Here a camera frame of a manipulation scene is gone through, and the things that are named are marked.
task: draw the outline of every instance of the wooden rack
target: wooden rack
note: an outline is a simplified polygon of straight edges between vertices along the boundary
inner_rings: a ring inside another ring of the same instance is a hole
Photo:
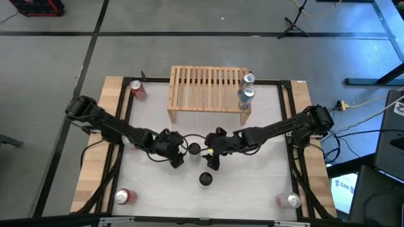
[[[244,67],[172,66],[167,111],[175,122],[178,111],[225,112],[240,114],[244,125],[251,106],[242,110],[237,102]]]

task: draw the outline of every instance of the soda can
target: soda can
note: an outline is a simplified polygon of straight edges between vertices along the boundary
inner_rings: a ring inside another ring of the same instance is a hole
[[[251,103],[254,96],[255,96],[255,89],[252,86],[248,86],[247,88],[244,88],[244,91],[240,96],[240,101],[242,103]]]
[[[241,100],[239,100],[239,108],[242,110],[247,110],[250,105],[251,103],[242,103]]]
[[[133,204],[138,199],[136,192],[132,192],[128,189],[119,189],[115,193],[115,202],[118,205]]]
[[[140,81],[132,81],[129,85],[137,100],[144,101],[147,99],[145,87]]]
[[[252,86],[254,82],[255,82],[255,76],[253,73],[250,72],[245,74],[240,80],[239,90],[237,94],[241,96],[244,89],[247,88],[248,86]]]
[[[276,203],[280,208],[297,209],[302,204],[300,197],[293,192],[281,193],[276,196]]]

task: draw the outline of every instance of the gray floor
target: gray floor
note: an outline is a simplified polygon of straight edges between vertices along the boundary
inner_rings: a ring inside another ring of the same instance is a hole
[[[0,31],[94,30],[102,0],[63,2],[67,10],[63,17],[18,15],[0,24]],[[391,2],[377,3],[404,50],[402,19]],[[312,14],[332,7],[333,3],[315,0],[306,6]],[[0,20],[14,12],[9,2],[0,2]],[[283,17],[296,13],[292,0],[111,0],[101,30],[281,32]],[[372,5],[364,3],[341,3],[319,18],[302,15],[298,24],[307,32],[384,32]],[[0,146],[0,219],[30,215],[89,41],[90,37],[0,36],[0,133],[25,141],[20,149]],[[355,104],[386,93],[388,88],[346,87],[342,81],[378,78],[399,63],[385,38],[99,37],[81,94],[99,98],[105,76],[140,76],[143,70],[149,77],[166,77],[171,65],[244,66],[259,79],[306,80],[312,102],[332,107],[337,100]],[[335,129],[383,106],[382,99],[337,112]],[[381,117],[376,117],[349,132],[377,129],[380,123]],[[44,215],[69,212],[87,140],[79,129],[70,130]],[[356,153],[365,155],[374,152],[377,134],[347,140]],[[335,146],[333,140],[323,144],[325,151]],[[352,158],[355,155],[343,142],[336,162]]]

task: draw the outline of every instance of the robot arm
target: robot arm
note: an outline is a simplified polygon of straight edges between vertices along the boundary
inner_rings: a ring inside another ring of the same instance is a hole
[[[164,129],[158,134],[149,129],[132,127],[107,113],[87,96],[80,96],[71,102],[65,112],[70,120],[90,123],[101,131],[104,140],[112,144],[122,143],[122,136],[126,136],[138,149],[167,158],[174,168],[184,163],[184,154],[179,152],[183,139],[177,132]]]
[[[310,106],[287,120],[265,127],[248,127],[234,131],[231,137],[227,137],[226,131],[218,127],[215,133],[207,135],[205,145],[210,148],[210,153],[203,157],[208,160],[210,168],[218,170],[220,155],[234,152],[248,154],[246,152],[259,149],[267,139],[288,132],[291,132],[291,144],[304,148],[309,145],[310,136],[313,134],[325,136],[333,125],[333,119],[326,107]]]

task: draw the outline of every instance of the black object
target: black object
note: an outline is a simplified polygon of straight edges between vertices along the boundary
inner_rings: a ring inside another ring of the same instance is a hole
[[[368,166],[361,166],[349,221],[399,227],[403,203],[404,184]]]
[[[404,92],[397,90],[389,90],[386,105],[403,96]],[[404,101],[400,100],[389,109],[384,111],[381,129],[404,129]],[[374,156],[374,166],[390,175],[404,180],[404,151],[391,142],[403,146],[402,137],[404,134],[400,132],[380,132],[379,141],[377,142],[376,154]]]
[[[167,158],[174,168],[184,163],[184,154],[178,148],[183,139],[177,132],[164,129],[158,134],[149,129],[134,128],[107,113],[97,106],[94,99],[87,96],[80,96],[72,101],[65,112],[70,120],[90,123],[101,131],[103,140],[112,144],[121,144],[122,136],[126,136],[137,148]]]
[[[16,147],[20,147],[23,146],[24,143],[11,137],[0,134],[0,145],[2,144],[10,144]]]
[[[386,106],[403,95],[404,92],[402,91],[390,90],[387,96]],[[404,128],[404,116],[394,111],[395,106],[384,111],[381,130]],[[403,136],[404,135],[400,132],[380,132],[375,153],[327,167],[328,178],[358,172],[360,166],[365,165],[382,170],[399,179],[404,179],[402,167],[404,163],[404,151],[400,148],[400,146],[403,146]]]
[[[404,73],[404,63],[400,64],[380,79],[346,78],[346,85],[404,86],[404,79],[396,79]]]
[[[62,16],[64,5],[61,0],[9,0],[24,16]]]
[[[325,136],[333,125],[333,119],[326,107],[310,106],[294,117],[265,127],[248,127],[234,131],[231,137],[227,137],[227,132],[218,127],[216,132],[206,136],[205,145],[213,152],[204,155],[203,158],[208,160],[211,169],[218,170],[220,155],[234,152],[252,155],[247,152],[256,153],[267,139],[288,132],[291,132],[290,144],[296,148],[304,148],[310,144],[310,136],[313,134]]]
[[[191,143],[188,147],[188,152],[192,155],[197,155],[201,152],[201,146],[197,143]]]
[[[199,176],[199,182],[203,186],[209,186],[213,181],[213,177],[210,173],[204,172]]]
[[[395,146],[396,148],[400,148],[404,151],[404,137],[398,139],[392,139],[390,144]]]
[[[278,39],[281,39],[281,38],[283,38],[283,37],[288,36],[288,35],[290,34],[289,31],[291,31],[291,30],[298,30],[298,31],[300,31],[301,33],[303,33],[303,35],[306,36],[306,37],[309,37],[309,36],[310,36],[310,35],[307,34],[304,30],[302,30],[301,28],[299,28],[298,26],[296,26],[297,20],[299,19],[300,15],[302,14],[302,11],[303,11],[304,6],[306,5],[306,3],[307,3],[307,0],[304,0],[303,5],[302,5],[301,7],[299,7],[299,13],[298,13],[297,16],[296,16],[295,21],[292,22],[292,21],[290,21],[290,19],[285,18],[285,21],[289,24],[289,27],[286,28],[286,30],[285,30],[281,35],[279,35],[279,36],[277,37]]]

